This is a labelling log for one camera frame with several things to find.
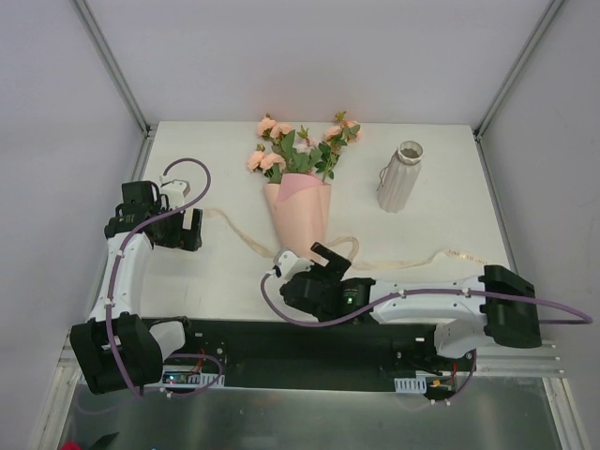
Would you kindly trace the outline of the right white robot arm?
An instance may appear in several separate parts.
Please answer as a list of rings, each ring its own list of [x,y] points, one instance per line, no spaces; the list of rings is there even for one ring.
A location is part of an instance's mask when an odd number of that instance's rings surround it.
[[[393,324],[402,320],[436,323],[433,339],[422,346],[424,363],[444,369],[480,347],[534,349],[542,344],[533,285],[501,265],[479,276],[431,287],[345,276],[351,263],[316,244],[324,264],[283,249],[275,271],[284,279],[279,293],[286,306],[318,323]]]

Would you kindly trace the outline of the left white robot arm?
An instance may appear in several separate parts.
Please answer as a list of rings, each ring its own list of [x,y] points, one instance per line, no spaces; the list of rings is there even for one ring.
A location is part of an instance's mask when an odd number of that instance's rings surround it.
[[[97,301],[88,320],[72,327],[72,350],[90,391],[96,395],[129,387],[142,391],[163,374],[167,357],[191,363],[198,342],[186,334],[183,316],[145,323],[141,317],[146,265],[155,247],[196,251],[202,244],[203,212],[185,223],[187,181],[161,176],[159,183],[122,186],[122,201],[104,228],[109,251]]]

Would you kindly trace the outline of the pink paper wrapping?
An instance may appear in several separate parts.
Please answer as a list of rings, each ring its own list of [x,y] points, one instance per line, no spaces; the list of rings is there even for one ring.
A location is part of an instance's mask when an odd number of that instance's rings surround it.
[[[323,244],[329,221],[332,187],[310,174],[285,173],[279,184],[269,183],[263,193],[282,248],[319,262],[311,250]]]

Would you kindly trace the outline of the pink flowers with green leaves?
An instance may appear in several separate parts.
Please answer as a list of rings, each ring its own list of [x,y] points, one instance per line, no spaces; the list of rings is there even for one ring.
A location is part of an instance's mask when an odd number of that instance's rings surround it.
[[[335,178],[335,168],[347,148],[363,133],[360,123],[337,112],[333,125],[314,139],[309,128],[293,127],[265,114],[256,128],[261,140],[247,159],[247,170],[261,173],[271,184],[282,182],[285,174],[315,175],[322,181]]]

